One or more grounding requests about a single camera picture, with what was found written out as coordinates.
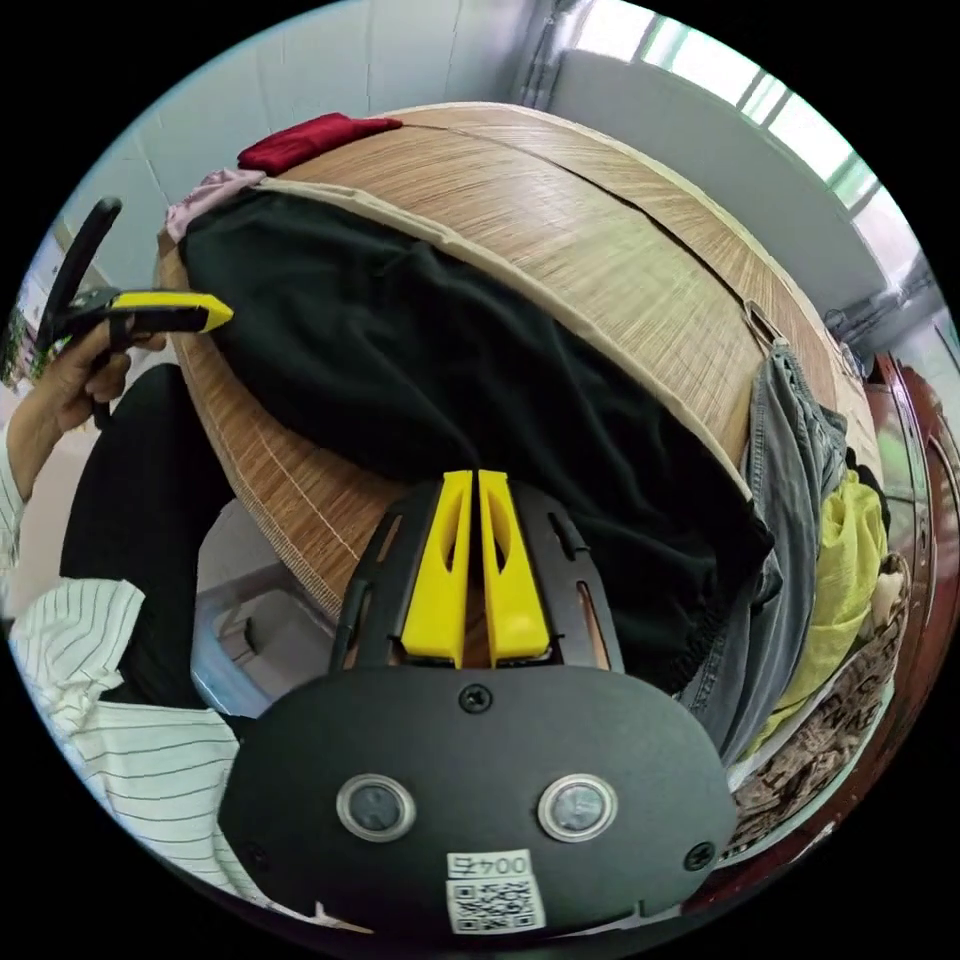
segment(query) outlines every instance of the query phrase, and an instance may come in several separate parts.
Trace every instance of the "person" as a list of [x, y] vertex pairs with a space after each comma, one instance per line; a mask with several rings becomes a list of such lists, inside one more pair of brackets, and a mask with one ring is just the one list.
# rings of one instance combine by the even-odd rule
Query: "person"
[[[53, 360], [3, 430], [6, 585], [44, 464], [90, 417], [93, 400], [122, 396], [77, 487], [62, 582], [13, 621], [11, 650], [48, 729], [130, 834], [193, 878], [289, 914], [257, 889], [217, 826], [227, 774], [254, 721], [208, 709], [190, 675], [200, 546], [233, 493], [179, 367], [155, 366], [124, 393], [126, 354], [92, 370], [108, 345], [104, 323]], [[139, 346], [161, 350], [164, 338]]]

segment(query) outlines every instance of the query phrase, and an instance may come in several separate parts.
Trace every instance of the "red cloth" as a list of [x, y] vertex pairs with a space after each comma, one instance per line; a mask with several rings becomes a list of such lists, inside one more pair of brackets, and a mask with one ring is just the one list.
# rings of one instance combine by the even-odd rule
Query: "red cloth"
[[237, 157], [237, 166], [241, 170], [262, 170], [268, 176], [278, 177], [291, 167], [306, 163], [328, 150], [402, 126], [400, 120], [392, 117], [353, 120], [342, 113], [325, 113], [322, 117], [271, 133], [259, 143], [247, 147]]

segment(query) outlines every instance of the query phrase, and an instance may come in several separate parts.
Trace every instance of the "yellow-green cloth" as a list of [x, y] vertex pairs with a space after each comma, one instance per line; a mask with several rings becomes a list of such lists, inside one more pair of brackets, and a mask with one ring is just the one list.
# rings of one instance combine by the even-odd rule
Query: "yellow-green cloth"
[[843, 663], [870, 610], [880, 561], [886, 553], [880, 498], [860, 483], [855, 471], [848, 470], [823, 504], [813, 615], [800, 662], [776, 709], [743, 757], [756, 751]]

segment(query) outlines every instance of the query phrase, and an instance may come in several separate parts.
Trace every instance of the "white wall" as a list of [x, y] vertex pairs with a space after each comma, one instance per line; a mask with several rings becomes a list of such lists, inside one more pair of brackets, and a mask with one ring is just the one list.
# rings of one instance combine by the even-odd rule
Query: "white wall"
[[104, 154], [63, 211], [71, 233], [107, 195], [123, 212], [97, 267], [149, 286], [166, 208], [267, 134], [319, 114], [502, 100], [534, 0], [346, 0], [259, 34], [188, 77]]
[[886, 287], [823, 182], [767, 131], [682, 77], [574, 50], [564, 58], [550, 112], [691, 180], [753, 233], [821, 315]]

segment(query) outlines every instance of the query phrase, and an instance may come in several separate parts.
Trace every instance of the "woven mat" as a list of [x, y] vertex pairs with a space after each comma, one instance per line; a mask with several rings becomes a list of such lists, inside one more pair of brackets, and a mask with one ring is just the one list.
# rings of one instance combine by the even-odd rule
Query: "woven mat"
[[[398, 115], [419, 126], [342, 147], [284, 179], [365, 191], [513, 264], [679, 397], [734, 463], [764, 356], [764, 331], [745, 319], [744, 301], [790, 339], [821, 403], [841, 412], [862, 403], [858, 417], [870, 424], [863, 391], [844, 381], [809, 301], [696, 188], [614, 141], [521, 108], [459, 104]], [[162, 235], [157, 283], [186, 286]], [[357, 557], [399, 491], [283, 430], [208, 338], [179, 336], [175, 347], [238, 498], [336, 615]], [[861, 447], [861, 459], [879, 459], [872, 429]]]

